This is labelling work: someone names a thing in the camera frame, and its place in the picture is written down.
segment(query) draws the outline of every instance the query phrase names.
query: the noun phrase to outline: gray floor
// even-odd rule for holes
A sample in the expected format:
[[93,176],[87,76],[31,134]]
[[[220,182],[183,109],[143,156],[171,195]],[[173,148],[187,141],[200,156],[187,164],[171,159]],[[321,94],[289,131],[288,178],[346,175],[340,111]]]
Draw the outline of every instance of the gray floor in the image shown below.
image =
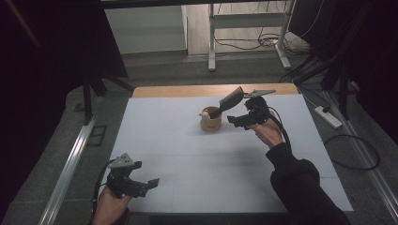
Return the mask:
[[[129,72],[127,83],[134,86],[217,84],[217,83],[277,83],[286,71],[282,69],[275,52],[248,53],[240,55],[220,55],[217,71],[207,71],[205,57],[187,57],[160,54],[126,55],[125,63]],[[289,56],[293,68],[306,56]],[[322,76],[314,77],[304,86],[319,91]],[[106,126],[105,136],[100,144],[98,137],[89,139],[79,165],[75,171],[68,193],[54,224],[85,224],[91,213],[91,198],[100,168],[109,160],[115,138],[131,93],[105,81],[108,93],[104,98],[96,126]],[[303,91],[314,104],[325,106],[319,97]],[[84,113],[79,111],[83,103],[82,88],[69,93],[67,108],[52,139],[40,161],[10,205],[3,224],[38,224],[49,200],[58,176],[68,158],[84,121]],[[310,112],[323,140],[344,133],[334,129],[313,113],[314,107],[308,103]],[[350,122],[362,138],[373,144],[379,151],[382,163],[378,170],[384,175],[394,193],[398,191],[397,145],[369,117],[355,100],[348,99]],[[327,145],[332,158],[346,163],[360,165],[359,157],[348,139],[339,139]],[[344,169],[335,165],[344,190],[354,207],[347,213],[354,225],[395,224],[390,212],[380,198],[367,172]],[[224,217],[132,217],[131,224],[281,224],[283,217],[265,216],[224,216]]]

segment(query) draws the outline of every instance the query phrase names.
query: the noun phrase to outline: small wooden bowl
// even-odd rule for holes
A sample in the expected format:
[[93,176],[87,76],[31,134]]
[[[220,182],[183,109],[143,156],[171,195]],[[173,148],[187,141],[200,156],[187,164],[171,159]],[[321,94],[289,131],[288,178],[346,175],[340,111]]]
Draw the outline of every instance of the small wooden bowl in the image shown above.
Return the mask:
[[205,107],[202,110],[201,116],[202,119],[200,121],[200,126],[204,131],[217,131],[222,126],[222,115],[220,114],[219,117],[210,119],[209,114],[213,113],[214,111],[218,110],[218,107],[209,106]]

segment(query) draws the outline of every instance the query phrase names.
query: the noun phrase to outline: black cable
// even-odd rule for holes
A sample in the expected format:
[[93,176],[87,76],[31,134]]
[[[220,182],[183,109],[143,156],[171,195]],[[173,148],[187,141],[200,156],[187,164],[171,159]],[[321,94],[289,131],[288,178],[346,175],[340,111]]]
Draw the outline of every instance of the black cable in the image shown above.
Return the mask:
[[275,7],[276,9],[280,12],[279,8],[278,8],[278,1],[275,1]]
[[253,13],[254,13],[255,11],[257,11],[258,9],[260,9],[260,3],[261,3],[261,2],[258,2],[257,8],[253,11]]
[[222,8],[222,3],[220,3],[220,6],[219,6],[219,11],[217,12],[217,14],[220,14],[220,9]]
[[100,187],[103,186],[103,185],[106,185],[106,184],[101,184],[102,179],[103,179],[103,175],[105,174],[105,171],[106,171],[106,168],[108,167],[108,165],[111,164],[114,161],[115,161],[114,159],[110,160],[100,170],[99,178],[97,180],[96,185],[94,186],[92,218],[96,215],[97,205],[98,205],[98,196],[99,196],[99,193],[100,193]]
[[293,40],[296,40],[296,39],[299,39],[299,38],[304,37],[305,35],[307,35],[308,32],[310,32],[311,29],[313,29],[313,27],[314,27],[316,21],[317,21],[318,18],[319,18],[319,14],[320,14],[320,12],[321,12],[321,10],[322,10],[322,6],[324,5],[324,2],[325,2],[325,0],[322,0],[321,6],[319,7],[318,13],[316,13],[316,16],[315,16],[315,18],[314,18],[313,24],[310,26],[310,28],[308,28],[308,30],[307,30],[304,34],[300,35],[299,37],[297,37],[297,38],[295,38],[295,39],[293,39]]
[[278,120],[273,114],[271,114],[270,112],[267,112],[267,111],[264,110],[263,108],[261,108],[261,107],[259,107],[259,106],[256,106],[256,105],[251,105],[251,106],[253,106],[253,107],[256,108],[256,109],[259,109],[259,110],[262,111],[264,114],[266,114],[266,115],[268,116],[268,118],[270,118],[273,122],[275,122],[275,124],[278,126],[279,130],[281,131],[281,133],[282,133],[283,136],[284,136],[284,141],[287,143],[287,145],[288,145],[289,148],[291,149],[292,146],[291,146],[291,144],[290,144],[289,136],[287,135],[287,132],[286,132],[286,130],[285,130],[284,127],[283,127],[282,119],[281,119],[281,117],[279,116],[278,111],[276,111],[274,108],[268,106],[269,109],[272,109],[274,112],[276,112],[276,114],[277,114],[278,117],[279,117],[279,120]]
[[[353,22],[354,22],[353,17],[358,13],[358,11],[359,11],[359,10],[358,10],[357,8],[356,8],[355,10],[353,10],[353,11],[351,12],[351,14],[348,15],[348,16],[345,18],[345,20],[344,20],[343,22],[341,22],[340,27],[339,27],[338,29],[336,29],[335,33],[334,33],[331,37],[328,37],[327,40],[325,40],[325,41],[323,41],[322,43],[318,44],[317,46],[313,46],[313,47],[312,47],[312,51],[315,52],[315,51],[317,51],[317,50],[323,48],[323,47],[326,46],[326,45],[331,46],[331,47],[334,47],[334,46],[329,45],[329,44],[330,44],[334,39],[339,38],[340,36],[342,36],[342,35],[345,34],[345,31],[353,24]],[[297,39],[297,38],[287,41],[286,46],[288,47],[288,42],[292,42],[292,41],[294,41],[294,40],[296,40],[296,39]]]
[[297,72],[299,72],[299,71],[301,71],[303,68],[305,68],[305,66],[306,66],[309,62],[311,62],[311,60],[313,60],[313,58],[314,58],[314,54],[311,53],[311,54],[304,60],[304,62],[302,62],[302,63],[301,63],[300,65],[298,65],[296,68],[294,68],[294,69],[292,69],[291,71],[289,71],[289,72],[287,72],[286,74],[284,74],[284,75],[279,79],[279,83],[290,81],[290,80],[293,78],[293,76],[294,76]]
[[306,65],[300,71],[296,71],[295,73],[291,74],[287,81],[292,83],[297,77],[304,76],[303,73],[305,72],[305,70],[310,69],[313,65],[315,65],[318,62],[318,60],[319,60],[318,58],[315,58],[315,60],[311,64]]
[[[240,50],[249,51],[249,50],[255,50],[255,49],[258,49],[258,48],[261,48],[261,47],[269,47],[269,46],[275,45],[274,43],[271,42],[273,39],[276,39],[275,37],[261,38],[263,36],[268,36],[268,35],[278,36],[276,34],[260,34],[258,39],[231,39],[231,38],[228,38],[228,39],[216,39],[216,38],[214,38],[214,40],[220,45],[230,46],[230,47],[237,48],[237,49],[240,49]],[[233,45],[233,44],[220,43],[220,40],[258,41],[259,45],[256,46],[256,47],[253,47],[253,48],[241,48],[241,47],[238,47],[237,45]]]
[[233,48],[237,48],[237,49],[240,49],[240,50],[255,50],[255,49],[258,49],[258,48],[261,48],[261,47],[263,47],[263,45],[258,45],[258,46],[256,46],[256,47],[253,47],[253,48],[249,48],[249,49],[246,49],[246,48],[241,48],[241,47],[238,47],[238,46],[236,46],[236,45],[232,45],[232,44],[224,44],[224,43],[220,43],[216,38],[214,38],[214,40],[219,44],[219,45],[225,45],[225,46],[229,46],[229,47],[233,47]]
[[285,38],[283,41],[283,46],[284,46],[284,51],[288,54],[291,55],[305,55],[305,54],[309,54],[312,51],[312,48],[308,48],[308,49],[296,49],[296,50],[292,50],[292,48],[290,48],[289,45],[290,41],[287,41],[287,39]]
[[373,145],[371,145],[369,142],[367,142],[366,140],[364,140],[364,139],[362,139],[362,138],[360,138],[360,137],[353,136],[353,135],[349,135],[349,134],[340,134],[340,135],[336,135],[336,136],[333,136],[333,137],[327,139],[327,140],[324,142],[324,145],[326,145],[329,141],[331,141],[331,140],[333,140],[333,139],[336,139],[336,138],[340,138],[340,137],[354,138],[354,139],[358,139],[358,140],[361,140],[362,142],[366,143],[366,144],[367,144],[368,146],[370,146],[370,147],[372,148],[372,150],[374,151],[375,157],[376,157],[376,162],[375,162],[375,165],[374,165],[374,166],[369,167],[369,168],[362,168],[362,167],[353,167],[353,166],[349,166],[349,165],[343,164],[342,162],[337,161],[337,160],[331,158],[330,160],[331,160],[332,162],[334,162],[334,163],[336,163],[336,164],[338,164],[338,165],[340,165],[340,166],[342,166],[342,167],[345,167],[345,168],[347,168],[347,169],[350,169],[350,170],[359,170],[359,171],[370,171],[370,170],[374,170],[375,168],[378,167],[378,165],[380,165],[380,161],[381,161],[380,155],[378,154],[378,152],[377,152],[377,150],[375,149],[375,147],[374,147]]
[[261,31],[260,31],[260,34],[258,35],[258,38],[257,39],[260,39],[260,37],[263,35],[263,30],[264,30],[264,27],[261,27]]

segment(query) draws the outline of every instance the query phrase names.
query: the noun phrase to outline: hand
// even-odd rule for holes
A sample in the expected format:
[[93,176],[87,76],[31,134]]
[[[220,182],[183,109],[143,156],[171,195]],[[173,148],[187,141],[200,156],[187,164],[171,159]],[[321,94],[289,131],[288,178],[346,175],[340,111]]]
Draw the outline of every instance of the hand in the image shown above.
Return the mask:
[[99,204],[97,206],[96,215],[93,218],[92,224],[114,224],[125,212],[131,198],[131,196],[125,196],[123,199],[118,199],[114,193],[107,186],[105,186],[99,195]]
[[283,142],[281,130],[270,118],[261,125],[249,125],[247,128],[254,130],[255,135],[269,148]]

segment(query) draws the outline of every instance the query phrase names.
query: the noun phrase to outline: wooden table edge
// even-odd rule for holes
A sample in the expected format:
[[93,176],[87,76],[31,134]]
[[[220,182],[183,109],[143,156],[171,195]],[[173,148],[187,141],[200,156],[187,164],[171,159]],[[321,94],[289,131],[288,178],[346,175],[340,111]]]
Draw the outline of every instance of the wooden table edge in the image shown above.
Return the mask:
[[247,84],[212,84],[178,86],[142,86],[134,89],[133,98],[183,98],[183,97],[225,97],[239,86],[244,92],[271,90],[272,95],[296,95],[298,89],[293,83],[247,83]]

